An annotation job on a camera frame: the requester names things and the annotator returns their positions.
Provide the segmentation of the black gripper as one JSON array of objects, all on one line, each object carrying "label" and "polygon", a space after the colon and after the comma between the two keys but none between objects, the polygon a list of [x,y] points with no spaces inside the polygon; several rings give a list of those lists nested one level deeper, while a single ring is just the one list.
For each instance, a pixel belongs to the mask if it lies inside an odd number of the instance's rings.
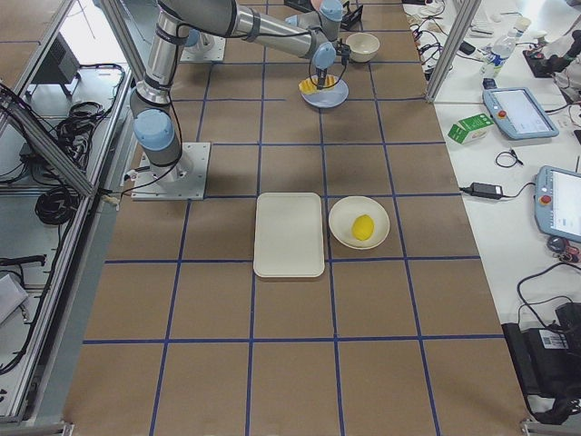
[{"label": "black gripper", "polygon": [[340,63],[346,67],[350,59],[350,46],[339,40],[336,44],[325,42],[315,50],[315,68],[317,74],[317,89],[324,89],[327,83],[328,70],[340,58]]}]

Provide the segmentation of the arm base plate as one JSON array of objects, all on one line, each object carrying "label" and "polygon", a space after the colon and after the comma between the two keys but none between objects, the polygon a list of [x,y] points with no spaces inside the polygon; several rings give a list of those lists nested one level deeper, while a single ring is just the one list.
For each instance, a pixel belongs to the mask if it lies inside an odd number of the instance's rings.
[{"label": "arm base plate", "polygon": [[222,37],[190,32],[182,50],[181,63],[219,63],[223,60],[226,41]]},{"label": "arm base plate", "polygon": [[137,188],[130,191],[131,197],[136,201],[202,200],[210,152],[210,143],[184,143],[181,160],[163,178],[166,169],[151,166],[142,152],[140,166],[149,169],[136,175]]}]

